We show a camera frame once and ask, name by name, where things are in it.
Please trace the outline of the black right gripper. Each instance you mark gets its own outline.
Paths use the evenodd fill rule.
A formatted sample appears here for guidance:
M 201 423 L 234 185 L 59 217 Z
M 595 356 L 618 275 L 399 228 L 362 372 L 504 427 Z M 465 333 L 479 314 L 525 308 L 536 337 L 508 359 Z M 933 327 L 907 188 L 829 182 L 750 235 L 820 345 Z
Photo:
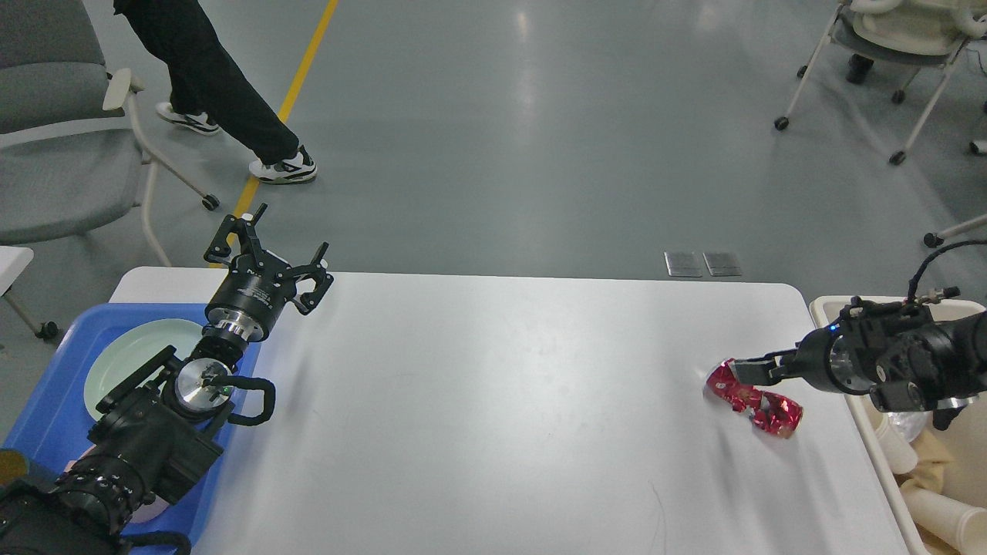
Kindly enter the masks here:
M 831 328 L 811 331 L 796 351 L 772 351 L 758 358 L 731 358 L 729 369 L 741 384 L 775 386 L 783 380 L 801 378 L 824 392 L 851 394 L 854 375 L 832 368 L 832 348 L 840 338 Z

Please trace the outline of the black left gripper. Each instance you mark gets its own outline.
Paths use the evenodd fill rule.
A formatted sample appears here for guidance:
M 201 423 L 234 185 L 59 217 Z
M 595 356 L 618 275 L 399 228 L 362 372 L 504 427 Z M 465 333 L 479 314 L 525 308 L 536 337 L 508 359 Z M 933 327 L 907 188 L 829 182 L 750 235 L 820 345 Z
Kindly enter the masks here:
M 266 271 L 256 224 L 267 208 L 260 204 L 253 214 L 227 214 L 204 252 L 205 262 L 229 270 L 205 310 L 209 327 L 247 343 L 267 340 L 287 304 L 302 315 L 313 312 L 335 280 L 325 260 L 328 244 L 318 246 L 309 264 Z

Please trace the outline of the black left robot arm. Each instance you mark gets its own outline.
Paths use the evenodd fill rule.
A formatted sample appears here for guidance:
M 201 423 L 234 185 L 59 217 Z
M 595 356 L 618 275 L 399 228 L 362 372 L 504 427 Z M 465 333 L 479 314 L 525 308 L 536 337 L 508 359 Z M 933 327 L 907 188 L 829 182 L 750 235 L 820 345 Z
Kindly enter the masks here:
M 250 344 L 267 340 L 287 304 L 309 314 L 334 277 L 328 243 L 310 263 L 293 266 L 258 239 L 267 210 L 227 215 L 204 253 L 227 274 L 204 315 L 200 341 L 186 358 L 166 345 L 103 395 L 101 419 L 89 429 L 92 448 L 53 481 L 27 476 L 2 488 L 4 554 L 127 554 L 165 545 L 191 551 L 186 534 L 126 535 L 141 506 L 176 505 L 223 453 L 226 426 L 258 426 L 274 415 L 276 389 L 237 367 Z

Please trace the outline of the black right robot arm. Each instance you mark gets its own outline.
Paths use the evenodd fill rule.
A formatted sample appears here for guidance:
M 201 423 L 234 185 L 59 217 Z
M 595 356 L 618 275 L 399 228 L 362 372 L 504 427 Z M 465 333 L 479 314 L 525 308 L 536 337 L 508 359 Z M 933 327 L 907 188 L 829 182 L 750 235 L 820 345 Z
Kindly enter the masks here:
M 867 395 L 884 413 L 931 413 L 947 431 L 986 389 L 986 316 L 936 321 L 931 306 L 955 298 L 956 287 L 919 296 L 918 284 L 937 257 L 920 264 L 906 298 L 879 303 L 851 298 L 828 325 L 785 351 L 729 363 L 743 384 L 769 386 L 801 378 L 818 390 Z

